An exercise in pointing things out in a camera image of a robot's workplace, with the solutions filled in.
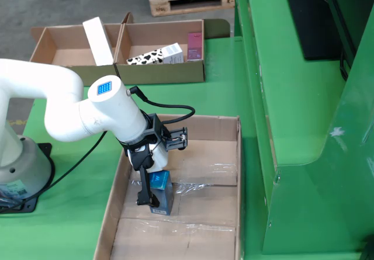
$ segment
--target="gray floor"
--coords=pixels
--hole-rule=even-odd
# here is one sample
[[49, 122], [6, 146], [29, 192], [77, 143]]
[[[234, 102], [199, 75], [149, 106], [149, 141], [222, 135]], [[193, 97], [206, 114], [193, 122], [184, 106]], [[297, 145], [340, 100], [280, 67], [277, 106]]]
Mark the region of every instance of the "gray floor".
[[[35, 47], [32, 26], [80, 24], [100, 16], [104, 23], [119, 23], [127, 12], [136, 22], [162, 22], [223, 18], [234, 23], [234, 10], [219, 10], [154, 18], [148, 0], [0, 0], [0, 58], [28, 60]], [[23, 133], [32, 100], [11, 99], [7, 119], [18, 134]]]

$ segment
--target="blue box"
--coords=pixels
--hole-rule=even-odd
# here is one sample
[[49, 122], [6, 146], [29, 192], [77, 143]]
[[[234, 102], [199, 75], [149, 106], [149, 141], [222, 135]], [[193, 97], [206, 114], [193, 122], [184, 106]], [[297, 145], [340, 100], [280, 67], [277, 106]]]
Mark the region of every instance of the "blue box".
[[169, 171], [158, 171], [150, 174], [150, 186], [153, 194], [160, 202], [159, 207], [150, 207], [155, 214], [170, 215], [174, 194]]

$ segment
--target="wooden pallet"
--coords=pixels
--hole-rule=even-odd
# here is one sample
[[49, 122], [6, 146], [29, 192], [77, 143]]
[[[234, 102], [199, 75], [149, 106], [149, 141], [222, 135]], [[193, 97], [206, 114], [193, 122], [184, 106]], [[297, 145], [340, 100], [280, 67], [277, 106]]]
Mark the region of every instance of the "wooden pallet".
[[149, 0], [153, 16], [204, 12], [235, 7], [235, 0]]

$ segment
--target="pink box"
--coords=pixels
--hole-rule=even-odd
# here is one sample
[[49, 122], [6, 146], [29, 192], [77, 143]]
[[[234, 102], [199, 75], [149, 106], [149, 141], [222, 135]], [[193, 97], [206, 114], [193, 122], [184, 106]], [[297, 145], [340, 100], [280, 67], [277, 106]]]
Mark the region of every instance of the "pink box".
[[188, 61], [201, 60], [202, 59], [202, 34], [199, 33], [188, 33]]

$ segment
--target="blue led panel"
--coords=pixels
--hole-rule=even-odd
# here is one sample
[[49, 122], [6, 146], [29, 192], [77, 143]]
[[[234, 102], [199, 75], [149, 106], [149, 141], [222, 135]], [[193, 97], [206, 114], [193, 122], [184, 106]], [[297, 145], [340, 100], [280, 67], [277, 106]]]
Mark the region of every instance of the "blue led panel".
[[111, 90], [112, 90], [112, 82], [109, 81], [107, 83], [104, 83], [98, 86], [98, 95], [101, 95], [105, 92], [110, 92]]

